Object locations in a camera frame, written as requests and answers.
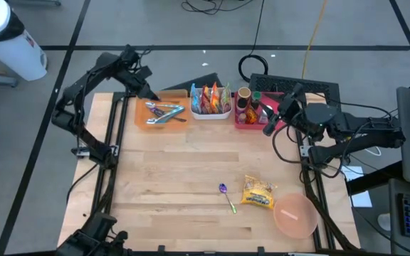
candy bag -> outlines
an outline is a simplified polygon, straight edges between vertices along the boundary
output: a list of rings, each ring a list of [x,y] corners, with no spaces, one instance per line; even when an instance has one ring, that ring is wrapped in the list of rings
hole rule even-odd
[[[221,110],[222,113],[227,113],[231,111],[231,88],[230,84],[227,83],[226,87],[221,94]]]
[[[194,113],[200,114],[200,100],[199,94],[196,91],[196,84],[191,85],[191,110]]]
[[[245,186],[243,187],[241,203],[253,203],[257,206],[273,209],[274,200],[271,191],[274,188],[276,186],[271,183],[245,175]]]
[[[202,87],[202,96],[200,98],[200,108],[202,114],[213,114],[210,103],[210,89],[204,85]]]
[[[213,89],[211,90],[211,111],[213,114],[220,114],[221,113],[221,106],[219,103],[219,91],[216,82],[214,82]]]

orange tray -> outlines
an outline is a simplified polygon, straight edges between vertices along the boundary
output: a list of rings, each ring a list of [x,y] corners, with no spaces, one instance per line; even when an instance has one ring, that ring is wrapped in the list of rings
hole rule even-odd
[[[156,92],[156,95],[161,98],[161,102],[155,102],[156,104],[171,104],[184,106],[184,111],[177,114],[175,117],[185,119],[185,122],[180,122],[175,119],[170,119],[165,124],[147,124],[147,119],[157,117],[146,106],[145,103],[151,100],[136,99],[135,104],[135,120],[134,123],[140,129],[143,130],[184,130],[187,128],[190,116],[190,106],[187,90],[165,90]],[[160,107],[161,110],[168,110],[166,107]]]

purple spoon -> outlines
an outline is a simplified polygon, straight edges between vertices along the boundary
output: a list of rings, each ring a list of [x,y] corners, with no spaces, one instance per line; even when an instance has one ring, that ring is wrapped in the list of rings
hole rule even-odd
[[[235,206],[233,206],[233,203],[231,202],[231,200],[228,199],[228,196],[227,196],[227,187],[226,187],[226,185],[225,185],[224,183],[219,184],[219,191],[220,191],[221,193],[223,193],[224,195],[226,195],[228,204],[231,205],[233,214],[236,214],[236,208],[235,208]]]

wooden table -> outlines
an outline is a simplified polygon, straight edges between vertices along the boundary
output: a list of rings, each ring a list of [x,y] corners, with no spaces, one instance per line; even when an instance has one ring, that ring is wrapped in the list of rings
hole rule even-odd
[[[315,95],[307,98],[308,102],[323,101]],[[87,128],[102,141],[111,99],[112,93],[95,94],[88,118]],[[135,251],[156,251],[158,245],[165,245],[167,251],[255,252],[264,246],[267,252],[314,252],[312,237],[295,240],[282,234],[272,210],[240,204],[245,174],[277,185],[275,198],[305,193],[298,179],[300,166],[281,161],[271,138],[262,131],[237,130],[231,118],[199,121],[191,117],[185,132],[145,132],[134,125],[134,112],[135,98],[131,98],[110,213],[118,220],[115,232],[129,233],[125,247]],[[331,139],[321,142],[333,143]],[[278,135],[277,145],[285,158],[298,160],[297,145],[285,132]],[[80,160],[75,179],[92,165]],[[96,178],[97,171],[71,193],[58,245],[89,216]],[[220,183],[227,185],[236,215],[219,193]],[[324,177],[323,183],[332,219],[359,247],[343,177]],[[319,230],[322,247],[327,247],[322,220]]]

pink bowl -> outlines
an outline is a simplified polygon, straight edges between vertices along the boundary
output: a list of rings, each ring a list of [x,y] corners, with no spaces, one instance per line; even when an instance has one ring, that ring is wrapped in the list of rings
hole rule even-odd
[[[278,199],[273,210],[276,226],[291,238],[308,238],[317,227],[317,211],[311,201],[299,193]]]

